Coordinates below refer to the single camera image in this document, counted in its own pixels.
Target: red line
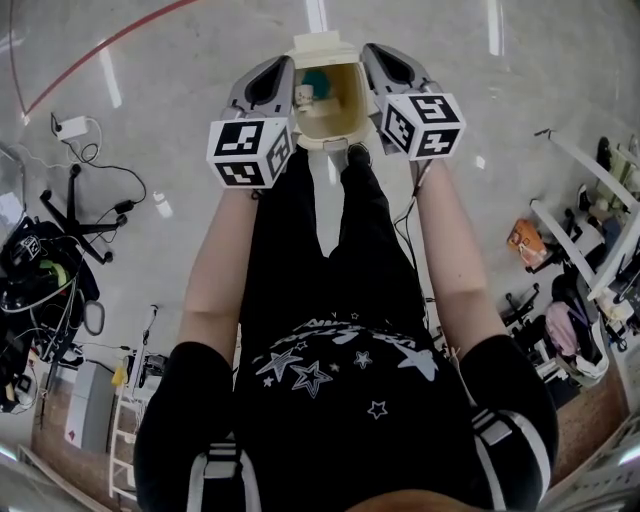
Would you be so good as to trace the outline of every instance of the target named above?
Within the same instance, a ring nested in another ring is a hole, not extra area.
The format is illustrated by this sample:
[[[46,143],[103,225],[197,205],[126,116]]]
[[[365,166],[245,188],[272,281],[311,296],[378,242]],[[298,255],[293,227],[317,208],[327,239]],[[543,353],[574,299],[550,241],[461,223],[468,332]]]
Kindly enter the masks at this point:
[[[18,94],[18,101],[20,102],[22,115],[26,116],[26,109],[24,108],[24,101],[22,100],[22,93],[20,92],[20,84],[18,84],[16,62],[13,58],[13,0],[9,1],[9,56],[11,58],[11,74],[13,75],[13,85],[15,86],[16,93]]]
[[[138,21],[132,23],[128,27],[123,28],[120,32],[117,32],[115,35],[111,36],[109,39],[107,39],[103,43],[100,43],[93,50],[91,50],[82,58],[77,60],[69,69],[67,69],[64,73],[62,73],[58,78],[56,78],[54,82],[49,87],[47,87],[40,96],[38,96],[36,101],[34,101],[33,104],[26,111],[25,115],[29,114],[34,108],[36,108],[38,104],[60,84],[60,82],[62,82],[65,78],[67,78],[71,73],[73,73],[76,69],[82,66],[85,62],[87,62],[91,57],[93,57],[100,50],[103,50],[110,44],[115,43],[118,39],[126,36],[129,32],[132,32],[133,30],[140,28],[142,25],[146,25],[150,21],[153,21],[156,18],[159,18],[160,16],[168,14],[180,7],[192,4],[197,1],[198,0],[178,0],[177,2],[174,2],[170,5],[167,5],[166,7],[163,7],[162,9],[158,9],[157,11],[152,12],[151,14],[145,16],[144,18],[140,18]]]

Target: teal object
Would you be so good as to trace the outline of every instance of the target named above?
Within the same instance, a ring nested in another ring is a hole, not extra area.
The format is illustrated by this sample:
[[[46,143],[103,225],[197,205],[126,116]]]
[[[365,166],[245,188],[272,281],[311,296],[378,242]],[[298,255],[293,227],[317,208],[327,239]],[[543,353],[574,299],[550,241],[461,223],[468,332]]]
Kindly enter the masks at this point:
[[[313,99],[324,100],[331,92],[331,82],[324,71],[307,71],[302,79],[302,85],[313,86]]]

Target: orange bag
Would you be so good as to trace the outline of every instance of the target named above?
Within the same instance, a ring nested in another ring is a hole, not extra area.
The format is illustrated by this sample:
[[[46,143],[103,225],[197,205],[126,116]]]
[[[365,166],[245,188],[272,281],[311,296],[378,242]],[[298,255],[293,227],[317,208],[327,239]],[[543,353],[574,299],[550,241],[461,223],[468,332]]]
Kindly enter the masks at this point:
[[[536,228],[527,219],[518,219],[513,226],[507,245],[518,251],[522,261],[527,267],[535,269],[547,257],[547,248],[536,231]]]

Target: power adapter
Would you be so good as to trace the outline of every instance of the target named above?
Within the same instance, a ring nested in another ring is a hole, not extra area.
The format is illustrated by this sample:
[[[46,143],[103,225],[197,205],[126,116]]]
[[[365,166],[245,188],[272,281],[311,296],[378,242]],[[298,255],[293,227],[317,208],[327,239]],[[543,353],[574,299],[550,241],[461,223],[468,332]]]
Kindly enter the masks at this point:
[[[55,125],[55,131],[58,140],[73,139],[74,137],[84,135],[89,131],[87,118],[86,116],[80,116],[57,123]]]
[[[133,210],[135,203],[131,199],[122,201],[113,207],[117,214],[127,213]]]

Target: concrete floor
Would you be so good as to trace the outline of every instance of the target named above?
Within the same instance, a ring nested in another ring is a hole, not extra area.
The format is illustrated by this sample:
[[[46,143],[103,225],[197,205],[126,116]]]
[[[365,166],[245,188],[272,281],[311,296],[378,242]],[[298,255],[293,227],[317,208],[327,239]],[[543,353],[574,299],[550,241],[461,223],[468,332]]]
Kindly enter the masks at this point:
[[[25,103],[98,43],[168,3],[17,2],[15,61]],[[8,6],[0,0],[0,38],[8,29]],[[531,215],[532,198],[560,213],[573,204],[577,186],[593,180],[533,133],[563,130],[595,153],[601,135],[626,143],[639,131],[637,7],[630,0],[326,0],[326,9],[329,27],[344,40],[358,47],[370,41],[396,47],[455,94],[468,127],[450,163],[496,300],[502,305],[507,292],[517,295],[535,281],[550,283],[553,270],[530,276],[505,240],[518,217]],[[307,31],[302,0],[196,1],[109,46],[121,106],[114,108],[103,61],[94,57],[35,108],[26,126],[9,52],[0,44],[0,141],[20,142],[50,164],[63,163],[64,147],[49,131],[50,112],[61,119],[91,116],[104,133],[100,161],[133,168],[149,190],[112,244],[114,262],[101,267],[89,259],[108,316],[101,336],[80,333],[79,341],[135,345],[148,306],[156,303],[161,310],[152,347],[170,351],[189,271],[222,192],[205,162],[209,123],[218,118],[234,80],[289,50],[292,37]],[[85,142],[95,137],[92,131]],[[409,199],[408,168],[385,157],[374,135],[367,142],[395,216]],[[64,201],[67,171],[25,161],[30,213],[48,219],[37,198],[50,187]],[[316,167],[319,238],[329,252],[337,242],[342,190],[329,183],[321,163]],[[1,180],[0,192],[13,188],[9,177]],[[81,218],[95,221],[139,194],[125,174],[87,169],[79,178]],[[160,214],[154,194],[164,195],[171,217]],[[429,294],[416,217],[410,226]],[[548,300],[547,292],[540,303]],[[95,346],[86,353],[112,367],[123,355]]]

